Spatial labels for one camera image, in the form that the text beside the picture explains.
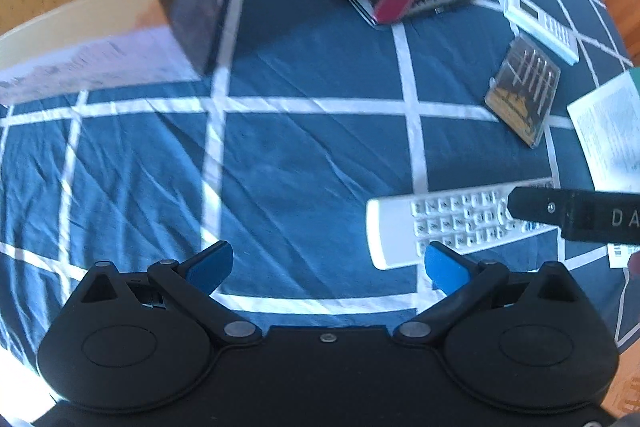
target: white lettering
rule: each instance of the white lettering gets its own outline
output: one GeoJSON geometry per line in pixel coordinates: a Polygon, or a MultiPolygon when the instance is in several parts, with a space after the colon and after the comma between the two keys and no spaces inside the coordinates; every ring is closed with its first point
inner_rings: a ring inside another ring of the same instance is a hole
{"type": "Polygon", "coordinates": [[[634,215],[631,216],[631,221],[629,221],[629,226],[635,225],[636,229],[640,229],[640,221],[638,220],[638,211],[634,210],[634,215]]]}
{"type": "Polygon", "coordinates": [[[614,227],[619,227],[621,223],[622,223],[622,210],[620,210],[619,208],[614,208],[611,224],[614,227]]]}

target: paper sheet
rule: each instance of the paper sheet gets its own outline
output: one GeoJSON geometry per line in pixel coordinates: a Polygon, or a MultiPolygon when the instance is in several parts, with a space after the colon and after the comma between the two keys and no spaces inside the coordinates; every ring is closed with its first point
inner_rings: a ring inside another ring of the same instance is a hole
{"type": "MultiPolygon", "coordinates": [[[[596,190],[640,192],[640,95],[627,71],[567,107],[596,190]]],[[[609,266],[640,247],[609,245],[609,266]]]]}

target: bed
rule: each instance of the bed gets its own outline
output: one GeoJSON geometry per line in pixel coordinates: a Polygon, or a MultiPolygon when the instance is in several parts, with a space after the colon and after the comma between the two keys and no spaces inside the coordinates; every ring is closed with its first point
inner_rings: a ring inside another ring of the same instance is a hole
{"type": "MultiPolygon", "coordinates": [[[[0,345],[34,367],[93,263],[142,271],[216,239],[236,259],[213,297],[262,328],[393,328],[426,309],[443,293],[423,269],[372,265],[369,198],[544,176],[593,189],[566,106],[631,62],[601,0],[532,1],[580,42],[578,64],[557,60],[535,150],[482,105],[514,36],[502,0],[384,30],[346,0],[230,0],[199,82],[3,109],[0,345]]],[[[604,245],[553,231],[474,257],[520,271],[559,260],[621,349],[638,336],[640,284],[609,269],[604,245]]]]}

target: white remote control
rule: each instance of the white remote control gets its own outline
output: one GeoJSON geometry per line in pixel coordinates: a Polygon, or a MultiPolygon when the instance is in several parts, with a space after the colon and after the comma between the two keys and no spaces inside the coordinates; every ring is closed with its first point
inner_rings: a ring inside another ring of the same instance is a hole
{"type": "Polygon", "coordinates": [[[540,178],[367,201],[367,242],[374,266],[388,270],[420,263],[431,241],[465,254],[554,229],[511,217],[507,198],[514,187],[553,187],[553,181],[540,178]]]}
{"type": "Polygon", "coordinates": [[[555,51],[569,65],[573,66],[580,59],[578,42],[571,30],[530,0],[504,0],[504,16],[555,51]]]}

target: drill bit set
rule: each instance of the drill bit set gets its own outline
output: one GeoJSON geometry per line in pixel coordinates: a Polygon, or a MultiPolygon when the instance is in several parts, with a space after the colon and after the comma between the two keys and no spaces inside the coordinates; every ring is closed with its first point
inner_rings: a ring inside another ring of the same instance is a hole
{"type": "Polygon", "coordinates": [[[560,68],[529,39],[517,36],[484,102],[533,148],[544,133],[559,78],[560,68]]]}

